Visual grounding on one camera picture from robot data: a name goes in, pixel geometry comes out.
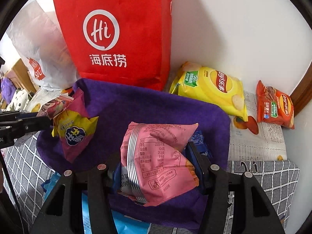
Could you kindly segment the orange Lays chips bag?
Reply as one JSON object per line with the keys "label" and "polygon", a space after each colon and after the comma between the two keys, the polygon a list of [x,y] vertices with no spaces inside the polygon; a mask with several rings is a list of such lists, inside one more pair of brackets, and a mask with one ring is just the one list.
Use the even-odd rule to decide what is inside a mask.
{"label": "orange Lays chips bag", "polygon": [[256,86],[257,121],[258,123],[272,123],[294,129],[294,105],[291,98],[258,81]]}

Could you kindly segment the brown wooden door frame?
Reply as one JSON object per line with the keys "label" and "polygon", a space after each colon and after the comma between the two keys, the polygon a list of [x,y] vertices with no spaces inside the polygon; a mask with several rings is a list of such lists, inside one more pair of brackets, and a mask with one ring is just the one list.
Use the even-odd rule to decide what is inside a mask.
{"label": "brown wooden door frame", "polygon": [[312,63],[290,97],[294,105],[294,116],[296,116],[312,99]]}

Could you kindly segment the yellow Lays chips bag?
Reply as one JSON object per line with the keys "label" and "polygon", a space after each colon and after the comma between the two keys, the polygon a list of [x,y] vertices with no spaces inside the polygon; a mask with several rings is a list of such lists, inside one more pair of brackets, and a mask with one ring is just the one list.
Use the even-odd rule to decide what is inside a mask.
{"label": "yellow Lays chips bag", "polygon": [[219,70],[185,62],[177,71],[169,92],[215,104],[228,115],[248,120],[242,81]]}

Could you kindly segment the purple cloth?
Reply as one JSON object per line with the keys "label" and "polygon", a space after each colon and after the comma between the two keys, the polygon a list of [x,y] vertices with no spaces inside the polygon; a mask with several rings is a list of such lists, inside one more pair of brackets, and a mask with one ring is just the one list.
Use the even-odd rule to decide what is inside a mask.
{"label": "purple cloth", "polygon": [[[98,117],[96,132],[73,163],[63,154],[61,142],[51,130],[38,135],[36,149],[41,159],[55,171],[87,171],[104,163],[120,150],[129,123],[194,124],[198,123],[213,163],[227,167],[230,143],[230,118],[214,104],[180,97],[147,88],[80,79],[74,89],[84,93],[85,107],[91,117]],[[196,233],[204,214],[207,197],[193,189],[156,207],[143,207],[129,198],[109,196],[114,211],[149,223],[179,227]]]}

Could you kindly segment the cardboard boxes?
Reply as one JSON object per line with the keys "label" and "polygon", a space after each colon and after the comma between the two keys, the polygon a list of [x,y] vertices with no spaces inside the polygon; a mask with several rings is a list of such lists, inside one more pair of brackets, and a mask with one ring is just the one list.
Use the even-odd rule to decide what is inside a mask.
{"label": "cardboard boxes", "polygon": [[23,61],[19,59],[12,68],[4,74],[5,78],[10,79],[17,89],[25,89],[28,94],[36,93],[28,68]]}

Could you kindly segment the yellow magenta chips bag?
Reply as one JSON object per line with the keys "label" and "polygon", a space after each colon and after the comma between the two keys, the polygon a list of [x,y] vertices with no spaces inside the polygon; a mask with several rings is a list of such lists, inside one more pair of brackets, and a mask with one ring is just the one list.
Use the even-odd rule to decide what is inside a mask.
{"label": "yellow magenta chips bag", "polygon": [[85,107],[84,92],[74,92],[73,101],[53,118],[53,137],[59,137],[65,159],[74,160],[88,146],[96,132],[98,116],[90,117]]}

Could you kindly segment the red paper Haidilao bag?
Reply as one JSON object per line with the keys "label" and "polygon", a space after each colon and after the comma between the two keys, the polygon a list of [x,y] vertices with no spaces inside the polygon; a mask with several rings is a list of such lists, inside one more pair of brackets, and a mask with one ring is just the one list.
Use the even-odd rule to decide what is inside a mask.
{"label": "red paper Haidilao bag", "polygon": [[172,0],[53,0],[83,78],[163,90],[171,55]]}

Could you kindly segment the large pink snack bag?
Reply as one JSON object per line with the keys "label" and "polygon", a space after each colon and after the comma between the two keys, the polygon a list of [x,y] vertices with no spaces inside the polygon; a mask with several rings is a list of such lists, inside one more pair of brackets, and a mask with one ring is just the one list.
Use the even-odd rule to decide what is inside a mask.
{"label": "large pink snack bag", "polygon": [[120,193],[149,207],[198,187],[195,167],[183,155],[197,127],[131,122],[120,148]]}

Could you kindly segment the blue snack packet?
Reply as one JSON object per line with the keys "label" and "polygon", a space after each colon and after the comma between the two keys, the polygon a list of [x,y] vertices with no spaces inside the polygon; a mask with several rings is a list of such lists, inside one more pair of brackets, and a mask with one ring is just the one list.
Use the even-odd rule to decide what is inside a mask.
{"label": "blue snack packet", "polygon": [[188,142],[193,142],[201,155],[208,157],[210,160],[213,159],[211,151],[208,149],[207,144],[204,142],[204,136],[200,130],[195,131],[188,140]]}

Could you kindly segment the fruit print table cover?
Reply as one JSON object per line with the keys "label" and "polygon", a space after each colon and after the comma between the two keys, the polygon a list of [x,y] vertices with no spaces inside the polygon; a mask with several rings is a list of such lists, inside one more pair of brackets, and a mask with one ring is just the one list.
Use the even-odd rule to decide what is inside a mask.
{"label": "fruit print table cover", "polygon": [[286,159],[285,141],[281,126],[257,123],[249,116],[246,128],[234,117],[230,118],[230,143],[228,161],[275,161]]}

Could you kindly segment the blue tissue pack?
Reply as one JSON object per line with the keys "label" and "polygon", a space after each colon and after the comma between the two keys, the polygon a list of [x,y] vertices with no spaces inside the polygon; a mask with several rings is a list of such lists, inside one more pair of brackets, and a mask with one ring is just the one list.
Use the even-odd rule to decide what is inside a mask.
{"label": "blue tissue pack", "polygon": [[[48,198],[52,192],[54,186],[61,178],[59,173],[54,173],[48,180],[41,184],[44,191],[44,200]],[[95,233],[93,225],[91,224],[90,210],[89,210],[89,198],[87,192],[82,192],[82,222],[84,233]],[[110,210],[108,214],[108,223],[111,224],[116,233],[149,233],[151,224],[132,219],[119,212]]]}

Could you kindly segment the white Miniso plastic bag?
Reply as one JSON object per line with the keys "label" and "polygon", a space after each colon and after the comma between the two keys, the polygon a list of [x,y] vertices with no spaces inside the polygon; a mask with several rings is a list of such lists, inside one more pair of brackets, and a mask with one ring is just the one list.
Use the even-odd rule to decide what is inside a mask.
{"label": "white Miniso plastic bag", "polygon": [[63,90],[79,79],[55,12],[46,13],[32,1],[18,12],[6,34],[36,85]]}

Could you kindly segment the grey checked blanket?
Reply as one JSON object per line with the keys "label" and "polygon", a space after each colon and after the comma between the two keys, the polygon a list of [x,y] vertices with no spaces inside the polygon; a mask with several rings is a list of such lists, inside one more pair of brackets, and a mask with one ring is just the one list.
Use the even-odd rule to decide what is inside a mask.
{"label": "grey checked blanket", "polygon": [[[8,172],[19,201],[23,220],[32,227],[43,205],[45,181],[51,179],[54,170],[49,168],[36,149],[37,135],[30,137],[21,146],[2,150]],[[286,161],[229,161],[227,170],[242,174],[250,170],[271,201],[283,228],[287,227],[290,206],[299,180],[300,169]]]}

